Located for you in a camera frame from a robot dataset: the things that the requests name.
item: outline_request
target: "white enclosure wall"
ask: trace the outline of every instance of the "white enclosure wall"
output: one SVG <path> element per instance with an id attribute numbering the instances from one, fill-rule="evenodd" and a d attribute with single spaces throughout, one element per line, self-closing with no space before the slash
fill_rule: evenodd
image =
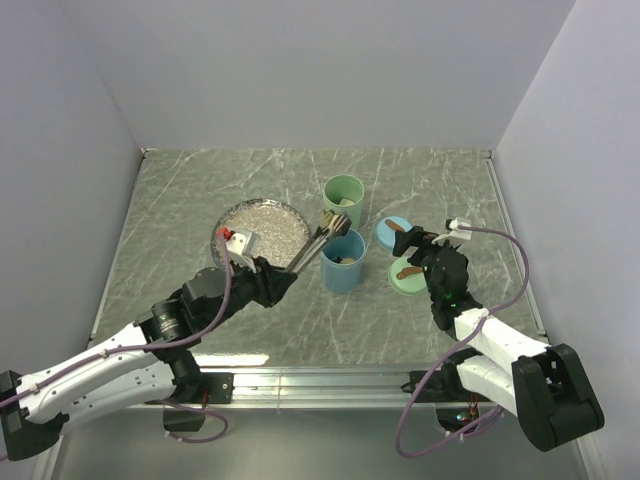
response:
<path id="1" fill-rule="evenodd" d="M 0 65 L 0 368 L 27 373 L 86 347 L 140 150 L 57 2 L 0 3 Z"/>
<path id="2" fill-rule="evenodd" d="M 497 151 L 551 339 L 605 413 L 611 479 L 638 478 L 640 3 L 578 0 Z"/>
<path id="3" fill-rule="evenodd" d="M 497 145 L 574 0 L 61 0 L 139 145 Z"/>

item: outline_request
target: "marble table surface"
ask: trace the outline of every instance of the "marble table surface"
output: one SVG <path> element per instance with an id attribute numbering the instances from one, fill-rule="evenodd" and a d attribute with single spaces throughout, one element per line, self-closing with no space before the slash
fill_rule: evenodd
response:
<path id="1" fill-rule="evenodd" d="M 441 232 L 447 218 L 505 229 L 480 150 L 247 149 L 151 150 L 143 162 L 129 218 L 99 313 L 102 341 L 199 269 L 213 265 L 217 219 L 251 198 L 290 203 L 315 228 L 322 187 L 332 176 L 359 177 L 366 193 L 360 233 L 367 242 L 362 280 L 336 295 L 320 281 L 316 259 L 272 309 L 251 304 L 192 350 L 201 364 L 327 366 L 433 362 L 452 340 L 431 316 L 428 294 L 405 297 L 387 281 L 391 254 L 373 236 L 389 215 Z M 509 300 L 521 275 L 506 240 L 474 234 L 463 247 L 470 291 L 486 306 Z M 500 319 L 536 335 L 526 298 Z"/>

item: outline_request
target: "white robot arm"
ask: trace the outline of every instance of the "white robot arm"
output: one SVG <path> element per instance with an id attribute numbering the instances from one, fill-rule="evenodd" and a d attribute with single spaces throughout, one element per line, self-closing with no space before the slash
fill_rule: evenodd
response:
<path id="1" fill-rule="evenodd" d="M 189 348 L 249 302 L 265 308 L 278 303 L 322 247 L 350 225 L 346 215 L 325 212 L 323 225 L 286 268 L 253 257 L 259 240 L 254 233 L 223 228 L 219 239 L 231 259 L 226 273 L 199 271 L 135 322 L 56 366 L 28 375 L 0 373 L 0 422 L 9 460 L 41 453 L 61 434 L 130 405 L 200 403 L 209 392 L 203 391 Z"/>
<path id="2" fill-rule="evenodd" d="M 393 254 L 401 256 L 409 247 L 417 247 L 409 263 L 423 271 L 434 321 L 468 348 L 452 353 L 439 371 L 428 372 L 431 377 L 411 372 L 404 390 L 417 394 L 418 403 L 441 399 L 443 393 L 458 401 L 468 399 L 471 392 L 480 394 L 518 417 L 527 438 L 542 451 L 602 428 L 604 415 L 575 350 L 521 334 L 495 318 L 467 290 L 469 262 L 458 248 L 471 239 L 471 231 L 487 230 L 473 229 L 462 218 L 447 221 L 446 228 L 444 235 L 421 227 L 398 231 Z M 468 420 L 447 423 L 461 430 Z"/>

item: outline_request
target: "purple cable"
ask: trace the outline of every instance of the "purple cable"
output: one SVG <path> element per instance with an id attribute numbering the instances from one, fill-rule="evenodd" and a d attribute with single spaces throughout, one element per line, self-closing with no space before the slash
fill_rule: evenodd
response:
<path id="1" fill-rule="evenodd" d="M 175 438 L 176 440 L 179 440 L 183 443 L 209 443 L 209 442 L 213 442 L 214 440 L 218 440 L 220 437 L 224 436 L 225 433 L 227 433 L 227 430 L 229 430 L 229 420 L 226 419 L 226 417 L 224 417 L 224 415 L 218 413 L 218 412 L 214 412 L 213 410 L 207 410 L 204 408 L 194 408 L 194 407 L 188 407 L 186 405 L 180 405 L 178 403 L 173 403 L 173 402 L 169 402 L 167 400 L 161 400 L 160 403 L 167 405 L 169 407 L 173 407 L 173 408 L 177 408 L 178 410 L 184 410 L 185 412 L 192 412 L 192 413 L 199 413 L 199 414 L 205 414 L 208 415 L 210 417 L 215 417 L 219 420 L 222 420 L 223 423 L 223 427 L 222 430 L 220 430 L 220 433 L 215 434 L 213 437 L 209 437 L 209 438 L 185 438 L 185 437 L 181 437 L 180 435 L 173 433 L 173 432 L 167 432 L 169 434 L 169 436 L 171 438 Z"/>
<path id="2" fill-rule="evenodd" d="M 416 457 L 421 457 L 423 455 L 427 455 L 428 453 L 433 452 L 434 450 L 443 447 L 444 445 L 452 442 L 455 438 L 459 437 L 460 435 L 462 435 L 464 432 L 466 432 L 467 430 L 469 430 L 470 428 L 479 425 L 481 422 L 484 423 L 485 421 L 491 421 L 493 417 L 493 415 L 497 415 L 497 412 L 499 409 L 501 409 L 502 407 L 500 407 L 499 405 L 496 405 L 494 408 L 492 408 L 488 413 L 482 415 L 481 417 L 475 419 L 473 422 L 471 422 L 469 425 L 466 425 L 464 428 L 458 430 L 457 432 L 449 435 L 448 437 L 446 437 L 445 439 L 441 440 L 440 442 L 436 443 L 435 445 L 432 445 L 431 447 L 428 447 L 424 450 L 418 451 L 418 452 L 406 452 L 405 450 L 403 450 L 402 445 L 401 445 L 401 440 L 402 440 L 402 432 L 404 430 L 404 427 L 407 423 L 407 419 L 409 418 L 409 413 L 411 412 L 411 407 L 413 407 L 413 404 L 416 403 L 416 399 L 418 398 L 418 395 L 420 394 L 420 392 L 422 391 L 422 389 L 424 388 L 424 386 L 427 384 L 427 382 L 429 381 L 429 379 L 431 378 L 431 376 L 435 373 L 435 371 L 442 366 L 442 364 L 451 356 L 453 355 L 455 352 L 457 352 L 458 350 L 460 350 L 462 347 L 464 347 L 465 345 L 467 345 L 471 340 L 473 340 L 482 330 L 482 327 L 484 326 L 484 324 L 486 323 L 487 319 L 489 318 L 490 315 L 494 315 L 495 313 L 504 310 L 506 308 L 511 307 L 513 304 L 515 304 L 518 300 L 520 300 L 520 298 L 522 298 L 522 296 L 524 295 L 526 289 L 527 289 L 527 285 L 529 284 L 529 258 L 527 257 L 527 253 L 524 251 L 524 247 L 522 246 L 522 244 L 513 236 L 509 235 L 508 233 L 505 232 L 501 232 L 499 230 L 492 230 L 489 228 L 480 228 L 480 227 L 458 227 L 460 228 L 460 230 L 468 230 L 471 232 L 480 232 L 480 233 L 492 233 L 494 235 L 499 235 L 501 237 L 507 238 L 509 240 L 511 240 L 513 242 L 513 244 L 518 248 L 518 250 L 520 250 L 520 254 L 522 255 L 522 261 L 524 263 L 524 278 L 522 279 L 522 286 L 520 287 L 520 290 L 518 291 L 518 293 L 508 302 L 503 303 L 502 305 L 498 305 L 497 307 L 493 307 L 489 309 L 489 313 L 485 316 L 483 316 L 480 321 L 478 322 L 478 325 L 476 325 L 476 328 L 473 329 L 473 332 L 471 332 L 471 334 L 466 337 L 463 340 L 460 340 L 458 343 L 456 343 L 453 347 L 451 347 L 449 350 L 447 350 L 437 361 L 436 363 L 429 369 L 429 371 L 424 375 L 424 377 L 422 377 L 422 380 L 420 380 L 420 382 L 418 382 L 418 385 L 416 385 L 415 390 L 413 391 L 413 394 L 411 395 L 411 398 L 409 399 L 409 402 L 407 403 L 406 407 L 404 407 L 404 410 L 402 410 L 402 414 L 400 415 L 400 420 L 398 421 L 398 428 L 396 429 L 396 438 L 395 438 L 395 445 L 396 445 L 396 451 L 398 452 L 398 454 L 400 454 L 402 457 L 405 458 L 416 458 Z M 491 425 L 489 425 L 486 428 L 483 428 L 481 431 L 485 431 L 487 428 L 489 428 Z"/>
<path id="3" fill-rule="evenodd" d="M 222 320 L 222 316 L 224 315 L 224 312 L 227 309 L 227 305 L 229 304 L 229 297 L 231 296 L 231 270 L 232 270 L 231 264 L 229 262 L 229 252 L 227 251 L 227 244 L 222 234 L 218 235 L 218 240 L 222 243 L 222 253 L 223 253 L 223 259 L 224 259 L 223 263 L 224 263 L 226 283 L 224 286 L 224 296 L 222 297 L 222 304 L 220 305 L 220 310 L 218 310 L 218 313 L 216 314 L 215 318 L 211 321 L 211 323 L 207 325 L 207 327 L 204 330 L 198 333 L 195 333 L 193 335 L 190 335 L 186 338 L 183 338 L 182 340 L 177 340 L 175 342 L 168 342 L 168 343 L 157 344 L 157 345 L 130 345 L 126 347 L 116 347 L 116 348 L 107 350 L 107 355 L 112 355 L 114 353 L 131 352 L 136 350 L 153 351 L 153 350 L 164 350 L 167 348 L 181 347 L 183 345 L 187 345 L 193 342 L 194 340 L 198 340 L 199 338 L 201 338 L 202 336 L 206 335 L 207 333 L 211 332 L 214 328 L 216 328 L 218 323 L 220 323 L 220 320 Z M 83 358 L 82 360 L 78 360 L 76 363 L 63 368 L 59 372 L 56 372 L 53 375 L 51 375 L 49 378 L 43 380 L 38 384 L 38 386 L 40 388 L 46 387 L 47 385 L 77 370 L 78 368 L 103 358 L 104 356 L 102 353 L 96 353 L 95 355 L 91 355 L 90 357 Z M 14 395 L 13 397 L 9 397 L 8 399 L 0 402 L 0 410 L 5 408 L 7 405 L 11 405 L 13 402 L 17 402 L 18 400 L 21 400 L 24 397 L 31 395 L 32 393 L 33 392 L 31 392 L 31 390 L 25 390 L 21 393 Z"/>

